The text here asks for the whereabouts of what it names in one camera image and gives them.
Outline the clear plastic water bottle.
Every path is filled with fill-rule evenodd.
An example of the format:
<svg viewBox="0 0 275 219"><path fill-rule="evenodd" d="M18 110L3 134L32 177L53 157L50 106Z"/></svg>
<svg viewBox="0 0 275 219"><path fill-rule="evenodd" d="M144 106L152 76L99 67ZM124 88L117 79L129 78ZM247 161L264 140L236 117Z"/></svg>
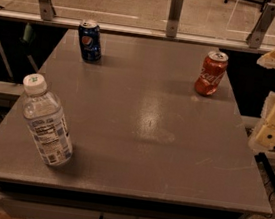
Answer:
<svg viewBox="0 0 275 219"><path fill-rule="evenodd" d="M43 162L57 167L67 163L73 147L60 99L38 73L26 76L23 86L22 114Z"/></svg>

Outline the red coke can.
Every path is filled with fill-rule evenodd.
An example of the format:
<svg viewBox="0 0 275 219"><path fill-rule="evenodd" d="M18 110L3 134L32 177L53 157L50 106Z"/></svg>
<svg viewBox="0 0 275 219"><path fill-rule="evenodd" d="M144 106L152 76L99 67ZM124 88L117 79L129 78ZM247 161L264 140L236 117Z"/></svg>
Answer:
<svg viewBox="0 0 275 219"><path fill-rule="evenodd" d="M218 84L228 66L228 56L224 52L211 51L203 60L201 73L194 83L197 93L202 96L211 96L216 92Z"/></svg>

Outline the blue pepsi can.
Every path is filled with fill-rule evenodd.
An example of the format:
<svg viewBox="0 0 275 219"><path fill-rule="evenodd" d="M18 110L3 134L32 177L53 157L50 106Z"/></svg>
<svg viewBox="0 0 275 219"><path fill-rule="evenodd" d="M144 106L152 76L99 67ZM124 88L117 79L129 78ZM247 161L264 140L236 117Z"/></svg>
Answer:
<svg viewBox="0 0 275 219"><path fill-rule="evenodd" d="M79 46L83 61L98 62L101 59L100 27L93 20L83 20L79 24Z"/></svg>

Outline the middle metal bracket post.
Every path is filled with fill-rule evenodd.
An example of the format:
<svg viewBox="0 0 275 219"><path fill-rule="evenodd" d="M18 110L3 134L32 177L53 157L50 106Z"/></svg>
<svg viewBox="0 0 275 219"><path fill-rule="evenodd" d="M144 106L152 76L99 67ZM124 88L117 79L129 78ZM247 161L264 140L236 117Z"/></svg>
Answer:
<svg viewBox="0 0 275 219"><path fill-rule="evenodd" d="M182 5L184 0L171 0L170 12L167 19L166 35L175 38L177 36L177 28L179 27L180 15L182 13Z"/></svg>

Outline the metal rail bar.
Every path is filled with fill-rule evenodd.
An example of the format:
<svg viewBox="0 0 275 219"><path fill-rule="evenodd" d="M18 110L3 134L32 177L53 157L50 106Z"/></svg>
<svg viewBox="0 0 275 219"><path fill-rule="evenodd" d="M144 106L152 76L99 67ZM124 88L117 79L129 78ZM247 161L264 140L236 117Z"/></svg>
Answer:
<svg viewBox="0 0 275 219"><path fill-rule="evenodd" d="M0 9L0 19L43 24L47 26L49 25L59 26L59 27L65 27L66 29L76 29L79 27L79 23L80 23L80 20L61 18L59 16L56 16L52 20L46 21L42 19L40 15L37 15L37 14L14 12L13 10L6 10L6 9ZM256 52L256 53L264 53L264 54L275 49L275 46L264 45L264 44L262 44L258 48L250 48L248 44L242 40L226 40L226 39L219 39L219 38L181 34L181 33L178 33L173 38L173 37L168 37L165 31L135 28L135 27L128 27L128 26L105 24L105 23L100 23L99 26L101 28L100 31L104 32L105 34L119 34L119 35L135 36L135 37L142 37L142 38L150 37L150 39L168 40L172 42L188 43L188 44L226 48L226 49L241 50L241 51Z"/></svg>

